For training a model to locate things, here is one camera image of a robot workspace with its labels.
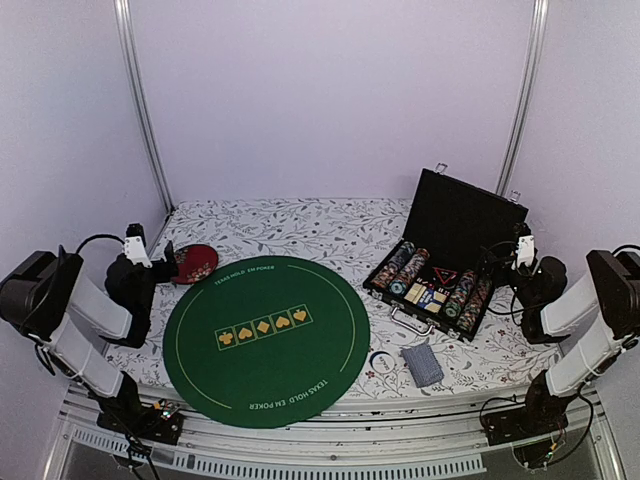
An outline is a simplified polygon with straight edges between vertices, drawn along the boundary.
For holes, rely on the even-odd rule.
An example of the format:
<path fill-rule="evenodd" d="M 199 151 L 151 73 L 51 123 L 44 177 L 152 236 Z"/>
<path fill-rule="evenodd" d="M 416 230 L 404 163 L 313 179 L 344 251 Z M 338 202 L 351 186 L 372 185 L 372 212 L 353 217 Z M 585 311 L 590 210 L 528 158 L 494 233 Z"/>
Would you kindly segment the white dealer button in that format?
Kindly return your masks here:
<path fill-rule="evenodd" d="M 386 375 L 395 369 L 396 360 L 386 351 L 377 351 L 370 355 L 369 364 L 377 374 Z"/>

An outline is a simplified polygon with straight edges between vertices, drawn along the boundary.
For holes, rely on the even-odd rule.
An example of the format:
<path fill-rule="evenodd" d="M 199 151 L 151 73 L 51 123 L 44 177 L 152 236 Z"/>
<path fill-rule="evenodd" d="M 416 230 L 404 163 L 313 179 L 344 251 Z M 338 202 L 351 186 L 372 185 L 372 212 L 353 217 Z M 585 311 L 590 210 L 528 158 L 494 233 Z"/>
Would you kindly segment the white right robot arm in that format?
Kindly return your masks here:
<path fill-rule="evenodd" d="M 571 349 L 529 386 L 517 427 L 537 436 L 562 423 L 567 406 L 588 381 L 604 374 L 639 338 L 639 247 L 622 245 L 586 255 L 588 271 L 566 291 L 566 268 L 552 260 L 525 297 L 521 327 L 532 343 L 559 343 L 574 337 Z"/>

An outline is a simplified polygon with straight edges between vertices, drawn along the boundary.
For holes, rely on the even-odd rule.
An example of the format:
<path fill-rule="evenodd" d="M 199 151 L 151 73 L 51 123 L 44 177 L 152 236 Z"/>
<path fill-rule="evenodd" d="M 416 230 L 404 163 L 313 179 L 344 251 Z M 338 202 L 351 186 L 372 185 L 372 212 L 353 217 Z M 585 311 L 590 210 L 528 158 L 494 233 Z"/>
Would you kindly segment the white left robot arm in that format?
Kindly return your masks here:
<path fill-rule="evenodd" d="M 157 434 L 162 427 L 176 432 L 176 407 L 143 405 L 133 378 L 112 365 L 71 316 L 84 318 L 109 343 L 140 348 L 151 327 L 155 287 L 178 272 L 171 246 L 155 261 L 144 251 L 124 251 L 99 289 L 85 274 L 80 254 L 36 251 L 2 280 L 1 317 L 83 384 L 115 427 L 128 434 Z"/>

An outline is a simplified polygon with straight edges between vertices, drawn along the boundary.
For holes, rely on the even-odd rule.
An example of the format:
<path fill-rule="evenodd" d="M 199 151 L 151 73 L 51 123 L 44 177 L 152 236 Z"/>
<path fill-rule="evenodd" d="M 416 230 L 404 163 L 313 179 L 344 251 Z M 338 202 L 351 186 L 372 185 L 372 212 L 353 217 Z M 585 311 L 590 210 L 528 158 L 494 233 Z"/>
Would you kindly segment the red floral round tin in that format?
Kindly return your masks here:
<path fill-rule="evenodd" d="M 181 247 L 175 251 L 174 258 L 177 273 L 171 277 L 171 282 L 178 285 L 191 285 L 205 280 L 219 263 L 217 251 L 205 244 Z"/>

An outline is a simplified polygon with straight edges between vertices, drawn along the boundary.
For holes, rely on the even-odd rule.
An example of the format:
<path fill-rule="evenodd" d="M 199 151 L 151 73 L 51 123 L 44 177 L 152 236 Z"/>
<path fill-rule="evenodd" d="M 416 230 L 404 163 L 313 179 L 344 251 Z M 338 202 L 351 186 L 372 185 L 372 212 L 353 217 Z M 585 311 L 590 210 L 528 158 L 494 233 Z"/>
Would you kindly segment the red triangle card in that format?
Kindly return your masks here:
<path fill-rule="evenodd" d="M 433 272 L 435 281 L 445 287 L 454 285 L 458 278 L 458 272 L 455 270 L 434 267 Z"/>

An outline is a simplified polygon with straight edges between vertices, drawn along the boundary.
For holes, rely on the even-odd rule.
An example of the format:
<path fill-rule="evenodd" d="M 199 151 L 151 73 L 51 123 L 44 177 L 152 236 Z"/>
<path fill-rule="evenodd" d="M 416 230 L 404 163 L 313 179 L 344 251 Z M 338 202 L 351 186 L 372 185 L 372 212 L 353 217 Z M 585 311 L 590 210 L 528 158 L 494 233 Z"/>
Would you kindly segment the black poker chip case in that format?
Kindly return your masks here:
<path fill-rule="evenodd" d="M 495 288 L 506 282 L 501 271 L 515 259 L 514 226 L 526 223 L 527 214 L 527 208 L 522 205 L 445 174 L 425 169 L 420 175 L 400 240 L 364 280 L 363 287 L 369 295 L 383 303 L 391 307 L 398 306 L 409 315 L 431 322 L 435 330 L 460 341 L 472 341 Z M 395 295 L 388 290 L 389 286 L 379 288 L 371 280 L 404 241 L 412 242 L 416 250 L 427 249 L 430 257 L 408 290 L 402 295 Z M 445 287 L 437 283 L 434 279 L 434 267 L 457 271 L 455 284 Z M 429 287 L 446 290 L 449 299 L 467 270 L 475 272 L 474 289 L 484 276 L 489 276 L 493 282 L 480 317 L 471 332 L 462 331 L 457 326 L 460 315 L 457 318 L 445 315 L 446 303 L 438 313 L 427 312 L 416 306 Z"/>

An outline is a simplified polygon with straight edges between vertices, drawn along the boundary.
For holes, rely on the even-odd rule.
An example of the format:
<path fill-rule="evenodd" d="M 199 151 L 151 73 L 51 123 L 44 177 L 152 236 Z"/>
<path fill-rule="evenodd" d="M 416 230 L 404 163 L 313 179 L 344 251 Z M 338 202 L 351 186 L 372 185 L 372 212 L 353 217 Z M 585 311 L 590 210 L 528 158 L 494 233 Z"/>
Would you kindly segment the round green poker mat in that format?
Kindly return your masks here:
<path fill-rule="evenodd" d="M 191 287 L 166 324 L 162 353 L 189 406 L 225 425 L 268 429 L 334 405 L 369 346 L 367 311 L 343 277 L 312 261 L 260 256 Z"/>

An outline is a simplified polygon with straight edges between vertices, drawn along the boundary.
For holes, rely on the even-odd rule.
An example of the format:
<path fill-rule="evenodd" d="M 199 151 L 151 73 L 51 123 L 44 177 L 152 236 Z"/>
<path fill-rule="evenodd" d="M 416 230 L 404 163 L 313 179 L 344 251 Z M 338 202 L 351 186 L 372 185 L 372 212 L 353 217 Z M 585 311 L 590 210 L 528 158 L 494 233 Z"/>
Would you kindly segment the boxed playing card deck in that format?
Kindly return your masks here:
<path fill-rule="evenodd" d="M 438 313 L 446 303 L 448 296 L 449 293 L 446 290 L 429 287 L 417 301 L 416 306 L 427 312 Z"/>

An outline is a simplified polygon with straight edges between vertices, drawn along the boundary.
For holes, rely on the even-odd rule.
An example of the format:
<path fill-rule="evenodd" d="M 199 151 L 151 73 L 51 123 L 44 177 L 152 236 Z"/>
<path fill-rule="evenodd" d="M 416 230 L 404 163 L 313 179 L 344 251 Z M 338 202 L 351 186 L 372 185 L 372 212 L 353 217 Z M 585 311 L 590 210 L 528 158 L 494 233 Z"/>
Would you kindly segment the blue playing card deck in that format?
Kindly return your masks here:
<path fill-rule="evenodd" d="M 403 349 L 401 355 L 417 388 L 424 388 L 444 379 L 444 372 L 428 343 Z"/>

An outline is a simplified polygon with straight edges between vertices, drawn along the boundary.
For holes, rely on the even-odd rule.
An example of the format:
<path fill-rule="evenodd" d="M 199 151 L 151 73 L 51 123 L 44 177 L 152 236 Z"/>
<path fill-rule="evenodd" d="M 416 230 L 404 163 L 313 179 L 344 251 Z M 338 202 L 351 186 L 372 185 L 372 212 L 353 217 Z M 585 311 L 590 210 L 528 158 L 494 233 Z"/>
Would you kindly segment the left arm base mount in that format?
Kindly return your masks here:
<path fill-rule="evenodd" d="M 103 429 L 129 436 L 176 446 L 183 430 L 185 417 L 180 412 L 169 413 L 163 408 L 142 406 L 140 411 L 116 408 L 100 402 L 97 425 Z"/>

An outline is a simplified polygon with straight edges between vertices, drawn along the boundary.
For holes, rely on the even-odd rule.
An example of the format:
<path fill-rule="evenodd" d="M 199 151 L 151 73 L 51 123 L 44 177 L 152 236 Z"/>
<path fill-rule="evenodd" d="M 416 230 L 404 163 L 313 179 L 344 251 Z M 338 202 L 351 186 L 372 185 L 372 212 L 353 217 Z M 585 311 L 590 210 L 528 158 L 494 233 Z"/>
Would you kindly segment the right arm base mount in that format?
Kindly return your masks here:
<path fill-rule="evenodd" d="M 568 427 L 565 414 L 552 419 L 530 417 L 523 402 L 504 397 L 485 401 L 479 421 L 489 446 L 510 444 L 515 460 L 530 470 L 549 465 Z"/>

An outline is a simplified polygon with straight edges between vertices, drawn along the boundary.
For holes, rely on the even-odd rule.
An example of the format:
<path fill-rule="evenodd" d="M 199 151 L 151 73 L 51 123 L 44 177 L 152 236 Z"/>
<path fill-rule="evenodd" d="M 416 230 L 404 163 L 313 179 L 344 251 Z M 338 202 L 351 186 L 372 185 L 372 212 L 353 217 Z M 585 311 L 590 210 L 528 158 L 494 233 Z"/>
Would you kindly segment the left aluminium frame post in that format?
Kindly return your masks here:
<path fill-rule="evenodd" d="M 167 176 L 162 165 L 160 153 L 155 138 L 151 115 L 143 86 L 143 79 L 138 60 L 131 5 L 126 0 L 114 1 L 116 26 L 123 54 L 125 70 L 131 90 L 134 110 L 139 124 L 143 146 L 150 165 L 153 182 L 159 194 L 166 214 L 171 214 L 174 201 L 170 192 Z"/>

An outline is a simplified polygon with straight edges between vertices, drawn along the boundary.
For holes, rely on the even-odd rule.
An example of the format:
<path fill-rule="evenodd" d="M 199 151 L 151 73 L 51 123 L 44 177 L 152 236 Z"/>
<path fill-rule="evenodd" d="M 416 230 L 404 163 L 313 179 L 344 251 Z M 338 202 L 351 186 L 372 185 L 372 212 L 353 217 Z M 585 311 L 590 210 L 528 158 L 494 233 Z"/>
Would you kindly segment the aluminium frame post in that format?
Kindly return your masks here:
<path fill-rule="evenodd" d="M 138 60 L 131 5 L 126 0 L 114 1 L 116 26 L 123 54 L 125 70 L 131 90 L 134 110 L 139 124 L 143 146 L 150 165 L 153 182 L 159 194 L 166 214 L 171 214 L 174 201 L 170 192 L 167 176 L 162 165 L 160 153 L 155 138 L 151 115 L 143 86 L 143 79 Z"/>
<path fill-rule="evenodd" d="M 515 172 L 517 157 L 524 137 L 528 112 L 541 62 L 548 11 L 548 0 L 535 0 L 533 2 L 529 37 L 515 115 L 495 190 L 497 195 L 513 199 L 515 202 L 517 202 L 519 195 L 512 194 L 509 190 L 509 185 Z"/>

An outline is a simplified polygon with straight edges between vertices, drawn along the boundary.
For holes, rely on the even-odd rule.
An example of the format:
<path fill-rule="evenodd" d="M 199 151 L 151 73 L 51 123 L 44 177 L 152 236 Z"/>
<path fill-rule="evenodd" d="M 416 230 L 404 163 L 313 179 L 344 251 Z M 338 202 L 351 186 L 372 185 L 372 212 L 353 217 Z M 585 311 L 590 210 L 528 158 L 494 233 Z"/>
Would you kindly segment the right aluminium frame post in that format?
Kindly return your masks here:
<path fill-rule="evenodd" d="M 519 195 L 512 194 L 509 190 L 509 185 L 515 172 L 517 157 L 524 137 L 528 112 L 541 62 L 548 11 L 548 0 L 535 0 L 533 2 L 529 37 L 515 115 L 495 190 L 497 195 L 513 199 L 515 202 L 517 202 Z"/>

